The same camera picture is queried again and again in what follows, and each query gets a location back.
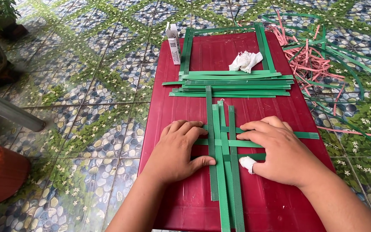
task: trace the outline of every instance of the right hand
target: right hand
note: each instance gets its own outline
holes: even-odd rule
[[[249,131],[237,135],[239,140],[251,140],[265,148],[265,162],[253,164],[253,172],[259,176],[302,188],[331,172],[294,135],[290,125],[276,116],[246,123],[240,129]]]

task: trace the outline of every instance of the terracotta pot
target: terracotta pot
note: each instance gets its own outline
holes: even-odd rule
[[[30,162],[0,146],[0,202],[12,196],[28,177]]]

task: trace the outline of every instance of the white tissue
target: white tissue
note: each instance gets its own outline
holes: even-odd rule
[[[244,168],[247,168],[247,170],[249,170],[250,174],[254,174],[253,164],[256,163],[255,160],[246,156],[246,157],[241,157],[239,161],[240,161],[241,166],[243,166]]]
[[[237,71],[241,70],[246,73],[251,72],[251,68],[259,63],[263,59],[261,53],[252,53],[252,52],[239,52],[237,57],[234,59],[233,63],[230,64],[229,70],[230,71]]]

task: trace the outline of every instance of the tiled floor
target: tiled floor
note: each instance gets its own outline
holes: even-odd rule
[[[105,230],[137,177],[167,22],[183,36],[188,26],[233,26],[236,14],[238,21],[264,21],[259,16],[276,9],[310,13],[322,18],[334,44],[371,56],[371,0],[21,0],[17,9],[18,23],[30,33],[0,43],[27,74],[0,88],[0,96],[50,123],[34,133],[0,118],[0,145],[33,164],[28,182],[0,203],[0,232]],[[283,19],[289,26],[318,23]],[[371,60],[355,59],[371,67]],[[344,72],[336,63],[332,69]],[[336,114],[371,133],[371,75],[358,71],[365,102],[338,104]],[[359,86],[345,75],[341,98],[360,99]],[[309,91],[331,101],[338,89]],[[312,114],[319,126],[349,129],[322,112]],[[338,175],[371,208],[371,143],[320,132]]]

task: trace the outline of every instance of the forearm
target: forearm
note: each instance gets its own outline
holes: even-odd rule
[[[150,232],[166,186],[140,175],[106,232]]]
[[[371,211],[336,174],[327,170],[312,185],[301,187],[328,232],[371,231]]]

